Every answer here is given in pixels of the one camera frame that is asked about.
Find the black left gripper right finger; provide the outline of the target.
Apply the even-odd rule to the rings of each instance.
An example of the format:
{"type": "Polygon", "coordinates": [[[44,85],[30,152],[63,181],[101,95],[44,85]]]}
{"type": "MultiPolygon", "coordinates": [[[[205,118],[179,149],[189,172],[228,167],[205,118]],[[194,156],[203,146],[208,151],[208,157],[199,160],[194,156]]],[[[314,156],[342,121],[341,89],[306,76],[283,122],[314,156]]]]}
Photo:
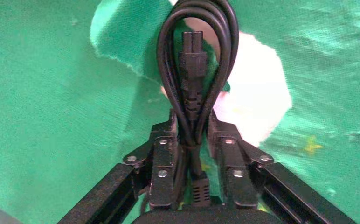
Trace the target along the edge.
{"type": "Polygon", "coordinates": [[[223,203],[250,224],[352,224],[353,220],[287,167],[242,139],[212,112],[207,142],[219,168],[223,203]]]}

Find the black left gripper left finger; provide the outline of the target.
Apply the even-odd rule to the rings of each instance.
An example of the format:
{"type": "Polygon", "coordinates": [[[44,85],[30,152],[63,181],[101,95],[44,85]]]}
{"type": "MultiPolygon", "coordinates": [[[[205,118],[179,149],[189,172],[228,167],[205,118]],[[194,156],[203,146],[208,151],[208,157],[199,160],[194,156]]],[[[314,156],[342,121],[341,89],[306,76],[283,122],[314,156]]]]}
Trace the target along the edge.
{"type": "Polygon", "coordinates": [[[120,224],[146,190],[157,209],[174,206],[177,117],[152,126],[148,141],[116,164],[60,221],[61,224],[120,224]]]}

